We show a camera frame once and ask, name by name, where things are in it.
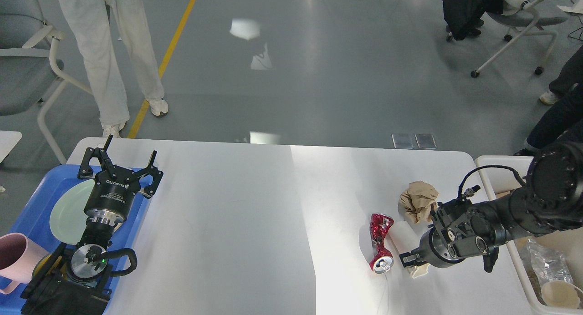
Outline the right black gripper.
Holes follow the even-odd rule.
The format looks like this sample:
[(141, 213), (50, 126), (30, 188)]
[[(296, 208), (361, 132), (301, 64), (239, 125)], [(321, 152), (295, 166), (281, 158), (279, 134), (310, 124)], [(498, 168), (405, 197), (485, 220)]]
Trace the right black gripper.
[(430, 264), (439, 269), (446, 269), (463, 261), (463, 259), (455, 259), (450, 255), (446, 244), (435, 228), (431, 228), (421, 236), (418, 249), (418, 252), (412, 250), (411, 252), (399, 254), (399, 259), (404, 269), (425, 264)]

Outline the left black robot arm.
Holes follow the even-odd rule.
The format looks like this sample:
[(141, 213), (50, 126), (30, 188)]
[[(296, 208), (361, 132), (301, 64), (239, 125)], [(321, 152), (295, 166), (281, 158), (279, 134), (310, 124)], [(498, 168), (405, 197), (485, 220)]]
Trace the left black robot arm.
[(150, 199), (156, 193), (163, 172), (152, 151), (145, 168), (114, 164), (107, 149), (88, 147), (77, 178), (92, 183), (85, 203), (85, 229), (73, 243), (61, 242), (34, 269), (21, 293), (23, 315), (102, 315), (111, 299), (110, 280), (133, 272), (138, 265), (135, 251), (114, 244), (115, 230), (131, 219), (134, 199)]

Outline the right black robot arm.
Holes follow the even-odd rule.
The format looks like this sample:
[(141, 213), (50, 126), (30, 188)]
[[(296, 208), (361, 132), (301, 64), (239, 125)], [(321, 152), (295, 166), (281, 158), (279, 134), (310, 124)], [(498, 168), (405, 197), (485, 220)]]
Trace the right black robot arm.
[(583, 221), (583, 149), (581, 143), (558, 142), (535, 155), (526, 179), (513, 171), (520, 188), (493, 201), (472, 203), (474, 186), (431, 211), (433, 223), (419, 246), (400, 254), (407, 269), (430, 264), (446, 269), (474, 256), (493, 271), (498, 247), (530, 235), (581, 228)]

